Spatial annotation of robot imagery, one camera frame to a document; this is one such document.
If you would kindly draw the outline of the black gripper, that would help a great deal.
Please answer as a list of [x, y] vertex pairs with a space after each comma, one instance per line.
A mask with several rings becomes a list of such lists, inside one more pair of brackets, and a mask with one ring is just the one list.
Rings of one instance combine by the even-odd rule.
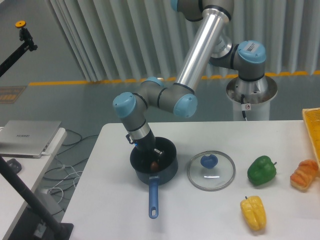
[[156, 148], [156, 137], [154, 136], [152, 130], [148, 133], [143, 133], [141, 130], [133, 131], [129, 133], [135, 147], [142, 152], [153, 151], [154, 159], [160, 167], [163, 163], [164, 151]]

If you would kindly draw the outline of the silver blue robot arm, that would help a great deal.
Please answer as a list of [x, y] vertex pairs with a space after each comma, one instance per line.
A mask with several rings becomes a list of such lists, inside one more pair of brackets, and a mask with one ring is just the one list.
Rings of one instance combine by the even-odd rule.
[[198, 105], [195, 91], [208, 64], [238, 72], [235, 94], [243, 100], [249, 100], [253, 93], [263, 94], [268, 88], [265, 47], [254, 40], [233, 45], [223, 35], [225, 25], [232, 19], [232, 0], [173, 0], [170, 5], [188, 21], [200, 22], [175, 82], [165, 87], [158, 78], [149, 77], [137, 92], [121, 93], [112, 103], [129, 142], [135, 150], [152, 158], [158, 156], [159, 148], [145, 111], [156, 107], [176, 116], [191, 117]]

